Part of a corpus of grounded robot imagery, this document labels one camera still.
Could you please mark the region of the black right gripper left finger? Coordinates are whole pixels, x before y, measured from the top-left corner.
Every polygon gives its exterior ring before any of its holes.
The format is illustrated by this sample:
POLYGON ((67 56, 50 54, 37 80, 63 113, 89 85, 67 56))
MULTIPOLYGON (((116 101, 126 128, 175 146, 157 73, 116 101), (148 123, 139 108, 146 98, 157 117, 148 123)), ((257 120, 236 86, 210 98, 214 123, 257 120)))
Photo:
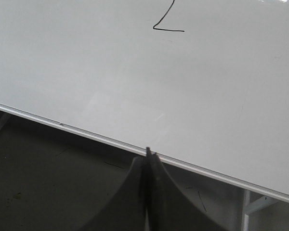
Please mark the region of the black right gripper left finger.
POLYGON ((82 231, 143 231, 145 229, 144 157, 132 160, 124 182, 82 231))

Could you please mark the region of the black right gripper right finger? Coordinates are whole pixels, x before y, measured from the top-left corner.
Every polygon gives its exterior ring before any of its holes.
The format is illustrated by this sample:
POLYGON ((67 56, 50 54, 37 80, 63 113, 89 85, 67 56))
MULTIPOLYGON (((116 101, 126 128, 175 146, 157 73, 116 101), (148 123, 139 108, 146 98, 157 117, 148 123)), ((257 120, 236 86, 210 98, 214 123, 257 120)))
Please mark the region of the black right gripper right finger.
POLYGON ((148 220, 151 231, 222 231, 175 185, 157 154, 148 152, 148 220))

